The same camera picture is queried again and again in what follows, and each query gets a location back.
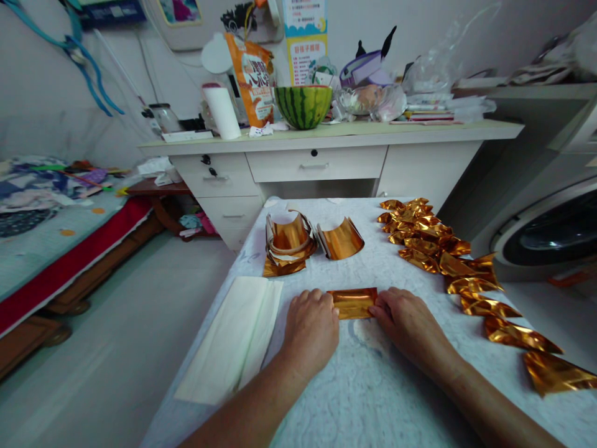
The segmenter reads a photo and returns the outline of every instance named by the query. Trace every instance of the watermelon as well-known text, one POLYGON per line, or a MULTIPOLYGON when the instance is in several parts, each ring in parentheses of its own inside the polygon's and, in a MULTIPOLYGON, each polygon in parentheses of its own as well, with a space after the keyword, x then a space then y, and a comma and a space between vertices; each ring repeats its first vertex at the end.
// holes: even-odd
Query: watermelon
POLYGON ((284 119, 295 129, 313 129, 330 110, 327 86, 275 87, 275 100, 284 119))

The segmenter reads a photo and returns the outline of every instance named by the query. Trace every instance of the floor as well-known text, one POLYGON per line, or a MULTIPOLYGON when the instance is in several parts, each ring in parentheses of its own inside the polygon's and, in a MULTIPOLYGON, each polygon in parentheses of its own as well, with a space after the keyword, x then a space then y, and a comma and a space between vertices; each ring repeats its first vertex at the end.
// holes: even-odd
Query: floor
MULTIPOLYGON (((0 385, 1 445, 137 447, 234 257, 221 240, 154 238, 69 320, 71 339, 0 385)), ((597 371, 597 302, 547 283, 504 287, 567 360, 597 371)))

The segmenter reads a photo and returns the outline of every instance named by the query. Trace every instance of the right hand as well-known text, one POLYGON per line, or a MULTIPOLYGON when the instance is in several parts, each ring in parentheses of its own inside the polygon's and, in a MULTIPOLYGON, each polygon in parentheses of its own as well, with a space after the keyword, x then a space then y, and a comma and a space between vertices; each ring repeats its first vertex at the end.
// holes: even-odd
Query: right hand
POLYGON ((280 355, 308 383, 336 351, 338 334, 338 309, 331 294, 305 290, 290 303, 280 355))
POLYGON ((391 287, 369 308, 396 348, 435 381, 450 380, 463 362, 420 297, 391 287))

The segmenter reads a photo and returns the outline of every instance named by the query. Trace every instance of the glass jar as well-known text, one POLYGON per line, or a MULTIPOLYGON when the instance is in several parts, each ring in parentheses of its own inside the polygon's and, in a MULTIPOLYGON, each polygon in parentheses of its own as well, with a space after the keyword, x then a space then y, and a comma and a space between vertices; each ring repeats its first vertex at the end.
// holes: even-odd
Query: glass jar
POLYGON ((170 109, 168 103, 157 103, 149 105, 149 108, 154 113, 157 124, 164 134, 171 134, 182 131, 182 127, 178 122, 178 117, 170 109))

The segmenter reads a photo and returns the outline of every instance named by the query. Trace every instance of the snack bag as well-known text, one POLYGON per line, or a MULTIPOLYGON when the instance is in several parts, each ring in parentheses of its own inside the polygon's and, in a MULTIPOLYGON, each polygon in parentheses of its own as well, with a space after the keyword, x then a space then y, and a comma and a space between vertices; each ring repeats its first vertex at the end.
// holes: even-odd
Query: snack bag
POLYGON ((274 56, 265 48, 253 42, 243 42, 231 33, 226 33, 226 42, 249 124, 263 128, 268 121, 273 123, 274 97, 270 74, 273 72, 274 56))

